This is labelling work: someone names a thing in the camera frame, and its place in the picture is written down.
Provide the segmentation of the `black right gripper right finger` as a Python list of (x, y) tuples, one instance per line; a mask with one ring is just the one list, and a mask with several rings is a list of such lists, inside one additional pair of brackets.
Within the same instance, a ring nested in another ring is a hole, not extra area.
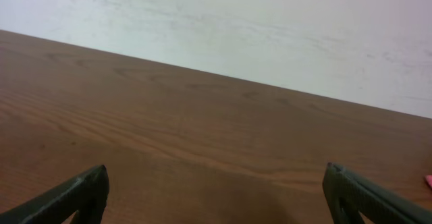
[(431, 212), (395, 195), (342, 165), (328, 163), (323, 192), (335, 224), (430, 224)]

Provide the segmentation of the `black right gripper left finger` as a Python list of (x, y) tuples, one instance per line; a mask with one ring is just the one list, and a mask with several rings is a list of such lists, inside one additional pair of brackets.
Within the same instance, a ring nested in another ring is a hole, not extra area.
[(107, 206), (108, 194), (107, 169), (104, 165), (97, 165), (1, 213), (1, 222), (58, 224), (71, 217), (72, 223), (99, 224)]

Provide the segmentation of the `orange red t-shirt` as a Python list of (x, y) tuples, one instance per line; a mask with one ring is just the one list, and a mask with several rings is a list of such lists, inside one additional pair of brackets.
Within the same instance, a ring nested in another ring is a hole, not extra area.
[(425, 182), (427, 183), (427, 185), (432, 188), (432, 175), (426, 175), (425, 176)]

